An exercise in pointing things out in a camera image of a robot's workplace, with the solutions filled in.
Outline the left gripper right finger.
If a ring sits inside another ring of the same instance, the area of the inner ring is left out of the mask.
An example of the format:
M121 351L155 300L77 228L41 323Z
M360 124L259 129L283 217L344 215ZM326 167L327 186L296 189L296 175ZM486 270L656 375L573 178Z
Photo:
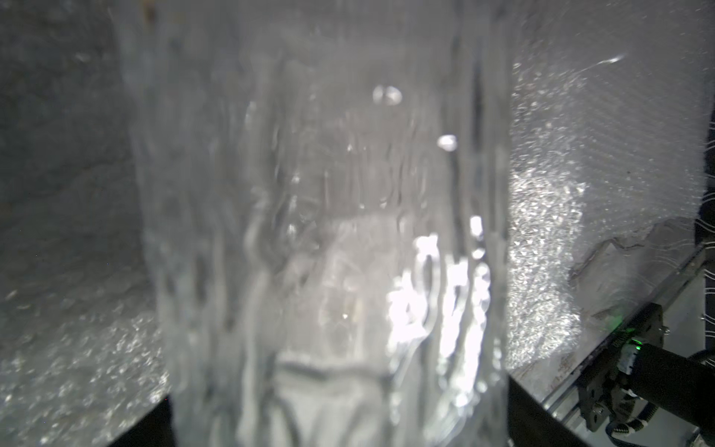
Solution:
M516 447L588 447L508 376L508 436Z

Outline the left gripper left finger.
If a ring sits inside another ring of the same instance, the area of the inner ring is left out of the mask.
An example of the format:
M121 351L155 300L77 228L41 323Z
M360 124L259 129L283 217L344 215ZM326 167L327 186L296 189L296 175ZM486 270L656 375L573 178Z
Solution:
M171 399L166 396L109 447L174 447Z

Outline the clear glass vase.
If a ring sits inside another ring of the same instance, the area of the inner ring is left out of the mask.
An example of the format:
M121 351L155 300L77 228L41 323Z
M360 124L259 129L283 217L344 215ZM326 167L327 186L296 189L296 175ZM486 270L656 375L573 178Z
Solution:
M180 446L505 446L511 3L117 1Z

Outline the clear bubble wrap roll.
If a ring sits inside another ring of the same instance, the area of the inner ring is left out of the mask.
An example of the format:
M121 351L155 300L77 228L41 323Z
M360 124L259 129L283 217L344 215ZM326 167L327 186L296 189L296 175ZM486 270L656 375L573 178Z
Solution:
M171 390L115 2L1 5L5 446L109 446ZM542 405L706 231L714 5L508 2L504 365Z

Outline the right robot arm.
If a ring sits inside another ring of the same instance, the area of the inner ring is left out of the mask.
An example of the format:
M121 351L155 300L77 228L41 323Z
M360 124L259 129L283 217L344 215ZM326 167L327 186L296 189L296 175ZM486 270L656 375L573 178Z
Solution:
M642 345L635 349L627 384L644 400L713 434L713 368L657 346Z

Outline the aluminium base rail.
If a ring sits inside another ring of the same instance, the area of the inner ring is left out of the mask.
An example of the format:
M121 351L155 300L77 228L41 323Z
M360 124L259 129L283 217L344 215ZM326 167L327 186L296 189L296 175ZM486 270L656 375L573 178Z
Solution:
M706 240L660 286L651 301L595 348L571 373L566 386L542 405L560 434L569 439L584 427L603 430L614 446L632 446L634 437L668 413L694 427L689 446L714 443L714 349L683 356L665 348L667 310L706 275L714 258Z

